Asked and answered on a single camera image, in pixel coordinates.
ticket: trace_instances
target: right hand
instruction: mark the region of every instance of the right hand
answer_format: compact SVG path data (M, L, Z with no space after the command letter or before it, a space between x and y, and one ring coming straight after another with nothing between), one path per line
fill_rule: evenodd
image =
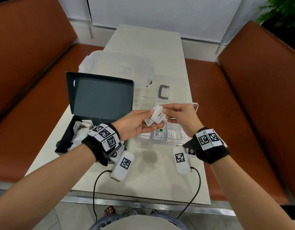
M185 133L191 138L198 130L204 127L192 104L171 103L163 104L162 107L168 122L180 124Z

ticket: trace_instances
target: white table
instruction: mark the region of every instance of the white table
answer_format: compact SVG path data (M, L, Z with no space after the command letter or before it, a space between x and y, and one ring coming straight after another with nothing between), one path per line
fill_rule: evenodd
M104 50L149 58L155 67L155 74L181 79L185 82L185 101L192 102L179 33L120 25ZM135 95L137 96L134 98L133 109L139 108L138 100L141 94L135 93ZM72 116L70 107L68 107L27 174L58 157L54 152L55 145L63 136ZM128 150L135 155L135 161L127 178L121 183L104 174L96 185L96 192L189 202L198 189L198 175L195 171L191 174L177 174L172 148L173 146L159 144L151 144L148 149L139 148L135 146L135 140L130 139ZM209 205L210 198L204 164L193 158L191 165L198 169L202 179L200 192L193 203ZM104 167L99 163L94 163L73 187L73 190L92 192L96 177L102 171L111 169L112 166Z

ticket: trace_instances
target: foot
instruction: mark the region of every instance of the foot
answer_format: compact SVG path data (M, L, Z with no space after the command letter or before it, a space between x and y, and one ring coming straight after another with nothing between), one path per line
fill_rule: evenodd
M111 215L111 214L115 214L116 213L116 211L115 211L115 209L113 208L113 206L110 206L110 207L108 207L106 210L105 210L105 212L104 212L104 216L109 216L109 215Z

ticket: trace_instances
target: jeans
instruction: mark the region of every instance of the jeans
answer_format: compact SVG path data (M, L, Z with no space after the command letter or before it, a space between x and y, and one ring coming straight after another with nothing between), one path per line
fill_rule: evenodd
M134 216L136 215L137 213L135 211L131 212L130 214L128 214L127 216ZM161 212L161 211L157 211L155 210L153 212L153 214L151 214L151 216L156 216L156 217L160 217L160 218L163 218L165 220L168 220L169 222L173 223L174 225L176 225L177 227L181 228L182 230L187 230L186 226L183 224L182 221L176 219L176 218L173 218L171 216L169 216L167 213L165 212ZM99 220L97 220L92 226L91 228L89 228L89 230L100 230L102 229L103 227L107 226L108 224L111 224L112 222L114 221L117 221L121 218L124 218L124 217L121 217L121 215L118 215L118 214L111 214L109 216L104 216L102 218L100 218Z

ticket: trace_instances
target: black wrist strap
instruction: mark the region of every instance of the black wrist strap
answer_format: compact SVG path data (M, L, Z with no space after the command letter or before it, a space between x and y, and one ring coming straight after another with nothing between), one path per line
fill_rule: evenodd
M196 157L200 160L212 164L215 161L229 155L230 153L223 145L223 141L220 139L220 137L215 133L213 129L209 131L212 133L207 134L206 130L209 129L210 128L208 127L201 128L197 132L201 133L199 134L201 137L198 138L197 135L193 135L192 139L185 143L183 146L188 149L193 149L196 153ZM217 146L212 146L206 150L203 150L202 146L206 148L207 144L214 144Z
M108 159L122 146L119 139L119 132L111 123L107 123L94 127L82 143L92 151L96 161L107 166Z

